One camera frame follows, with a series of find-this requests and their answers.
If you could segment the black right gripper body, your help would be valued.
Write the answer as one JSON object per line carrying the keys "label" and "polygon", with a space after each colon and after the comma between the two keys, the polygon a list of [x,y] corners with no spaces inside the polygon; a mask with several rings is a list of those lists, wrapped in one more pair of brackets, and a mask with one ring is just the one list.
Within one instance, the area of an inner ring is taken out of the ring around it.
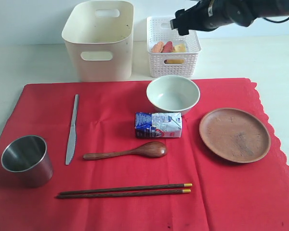
{"label": "black right gripper body", "polygon": [[186,27],[189,30],[214,31],[231,24],[225,10],[226,3],[226,0],[200,0],[185,11]]}

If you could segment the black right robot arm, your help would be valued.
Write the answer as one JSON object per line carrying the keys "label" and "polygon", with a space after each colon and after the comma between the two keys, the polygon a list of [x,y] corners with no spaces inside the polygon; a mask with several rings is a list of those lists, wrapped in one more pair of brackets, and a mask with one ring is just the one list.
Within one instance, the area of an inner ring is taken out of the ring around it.
{"label": "black right robot arm", "polygon": [[289,0],[200,0],[178,10],[170,26],[185,36],[190,30],[211,32],[232,23],[248,27],[257,18],[277,16],[289,17]]}

